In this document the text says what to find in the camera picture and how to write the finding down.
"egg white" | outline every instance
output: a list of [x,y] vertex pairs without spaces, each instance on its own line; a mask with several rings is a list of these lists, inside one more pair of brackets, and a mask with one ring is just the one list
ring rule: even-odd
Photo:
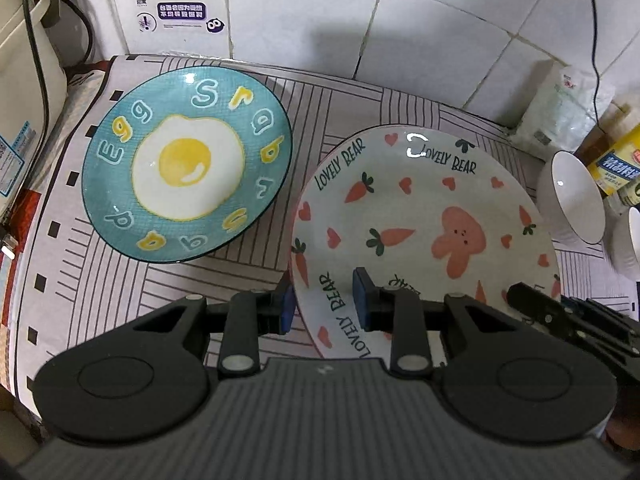
[[[170,142],[196,139],[209,149],[207,173],[190,186],[170,186],[160,175],[160,154]],[[198,167],[183,182],[197,180]],[[187,221],[211,213],[238,188],[244,173],[244,147],[238,134],[215,118],[188,119],[171,115],[142,140],[131,165],[133,191],[149,212],[175,221]]]

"plate with carrot design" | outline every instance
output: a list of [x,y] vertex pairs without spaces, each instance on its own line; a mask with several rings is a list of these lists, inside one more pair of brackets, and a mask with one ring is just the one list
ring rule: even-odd
[[294,288],[319,352],[388,360],[388,335],[358,323],[355,267],[424,300],[462,292],[519,319],[505,300],[513,283],[560,294],[551,236],[522,186],[472,143],[416,126],[337,146],[306,184],[292,232]]

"yellow packaging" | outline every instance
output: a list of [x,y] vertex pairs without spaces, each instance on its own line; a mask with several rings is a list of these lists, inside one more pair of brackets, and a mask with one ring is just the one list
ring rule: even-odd
[[588,169],[607,195],[640,176],[640,124],[592,162]]

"teal plate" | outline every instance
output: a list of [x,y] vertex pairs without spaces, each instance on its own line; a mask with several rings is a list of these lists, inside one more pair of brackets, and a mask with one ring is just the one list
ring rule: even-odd
[[228,68],[159,75],[102,120],[82,167],[98,234],[145,262],[213,251],[271,204],[289,169],[291,126],[260,82]]

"plastic bag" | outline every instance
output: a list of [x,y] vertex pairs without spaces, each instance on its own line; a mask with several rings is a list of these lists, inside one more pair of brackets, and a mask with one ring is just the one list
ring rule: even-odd
[[[521,150],[543,160],[565,150],[573,153],[595,126],[595,75],[554,63],[509,138]],[[596,98],[598,114],[609,107],[615,88],[601,84]]]

